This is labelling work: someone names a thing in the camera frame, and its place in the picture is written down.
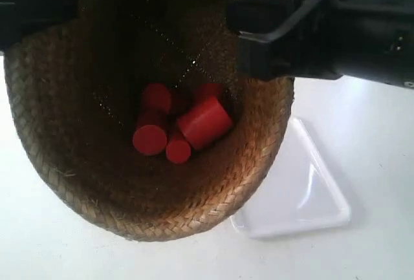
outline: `white tray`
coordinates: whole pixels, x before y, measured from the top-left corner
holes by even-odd
[[[301,120],[291,117],[273,166],[253,197],[231,217],[250,238],[343,226],[351,209]]]

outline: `woven basket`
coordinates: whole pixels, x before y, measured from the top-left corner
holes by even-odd
[[[80,18],[6,53],[17,132],[41,178],[76,213],[128,239],[166,241],[237,211],[278,152],[292,79],[239,79],[226,0],[80,0]],[[225,83],[234,130],[187,164],[144,157],[131,137],[149,81]]]

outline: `white table surface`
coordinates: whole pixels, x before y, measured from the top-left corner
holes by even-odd
[[[414,279],[414,91],[353,78],[296,82],[293,113],[352,209],[350,226],[253,241],[226,221],[167,243],[85,222],[42,183],[0,82],[0,279]]]

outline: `straw basket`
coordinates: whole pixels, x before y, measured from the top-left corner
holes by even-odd
[[[265,178],[287,127],[293,80],[237,77],[226,0],[79,1],[79,19],[6,53],[10,105],[33,166],[76,213],[128,239],[213,228]],[[234,129],[181,166],[139,155],[131,137],[149,81],[183,89],[225,83]]]

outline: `red cylinder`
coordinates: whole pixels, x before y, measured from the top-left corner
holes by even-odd
[[[194,149],[200,150],[224,135],[233,121],[218,99],[209,97],[181,116],[177,124]]]
[[[166,148],[167,159],[174,164],[183,164],[190,159],[191,146],[179,130],[174,130]]]
[[[203,102],[211,96],[220,99],[224,92],[224,85],[218,83],[205,83],[197,87],[194,92],[195,103]]]
[[[146,156],[157,155],[167,145],[166,115],[160,111],[148,110],[138,117],[133,145]]]
[[[188,100],[182,94],[160,83],[148,84],[141,95],[143,110],[157,110],[169,115],[183,113],[187,106]]]

